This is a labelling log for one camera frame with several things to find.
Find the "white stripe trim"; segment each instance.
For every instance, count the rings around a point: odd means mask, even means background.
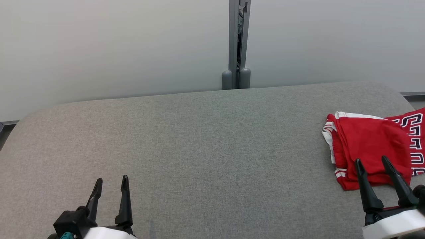
[[[357,113],[347,113],[344,111],[337,111],[335,112],[335,118],[337,120],[341,117],[348,117],[348,118],[370,118],[370,119],[376,119],[376,120],[387,120],[378,116],[374,115],[368,115],[368,114],[357,114]]]
[[[339,177],[345,177],[345,173],[344,172],[339,172],[339,173],[337,173],[337,174],[335,174],[335,176],[337,176],[337,178],[339,178]]]
[[[334,147],[333,147],[333,141],[332,141],[332,134],[325,130],[322,132],[323,138],[325,138],[326,143],[329,146],[329,149],[331,150],[331,162],[335,164],[335,155],[334,155]]]
[[[341,172],[346,172],[346,171],[347,171],[347,169],[345,169],[345,168],[337,168],[337,169],[335,170],[335,173],[337,173],[337,172],[339,172],[339,171],[341,171]]]

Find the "teal component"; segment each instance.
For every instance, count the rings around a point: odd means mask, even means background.
[[[65,232],[60,239],[74,239],[74,236],[70,232]]]

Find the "gray cylindrical foot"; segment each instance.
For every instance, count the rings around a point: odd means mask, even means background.
[[[231,90],[232,89],[232,72],[231,71],[223,71],[221,74],[222,86],[223,90]]]
[[[241,81],[239,82],[239,88],[248,89],[251,83],[251,70],[249,68],[243,68],[241,70]]]

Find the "gray fabric surface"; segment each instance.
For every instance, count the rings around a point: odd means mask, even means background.
[[[411,110],[383,85],[331,83],[36,111],[0,152],[0,238],[46,238],[64,210],[85,205],[98,177],[97,222],[113,225],[123,174],[140,239],[361,238],[359,191],[337,183],[321,128],[335,111]],[[375,191],[397,204],[391,187]]]

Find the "white wall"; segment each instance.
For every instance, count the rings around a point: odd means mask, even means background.
[[[0,0],[0,121],[49,105],[221,89],[228,0]]]
[[[424,0],[252,0],[251,87],[349,80],[425,91]]]

